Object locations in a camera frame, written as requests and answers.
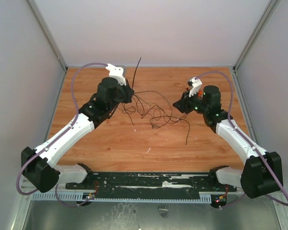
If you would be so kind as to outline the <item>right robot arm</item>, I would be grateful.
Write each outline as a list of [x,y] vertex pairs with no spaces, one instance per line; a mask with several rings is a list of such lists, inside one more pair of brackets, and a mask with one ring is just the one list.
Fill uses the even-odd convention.
[[218,166],[209,171],[208,185],[219,191],[225,185],[241,188],[249,198],[257,198],[280,190],[283,184],[281,157],[268,152],[250,139],[235,120],[221,107],[217,86],[204,87],[202,96],[186,91],[173,106],[181,113],[195,111],[203,115],[205,124],[223,138],[244,164],[243,170]]

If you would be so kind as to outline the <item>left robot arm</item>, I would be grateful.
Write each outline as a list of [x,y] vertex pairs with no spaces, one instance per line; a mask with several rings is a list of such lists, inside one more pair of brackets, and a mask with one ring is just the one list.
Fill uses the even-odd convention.
[[120,103],[130,103],[134,94],[124,77],[106,77],[97,92],[77,112],[75,117],[51,139],[21,152],[22,175],[40,192],[59,184],[77,183],[88,189],[94,178],[83,163],[58,165],[60,158],[82,137],[111,118]]

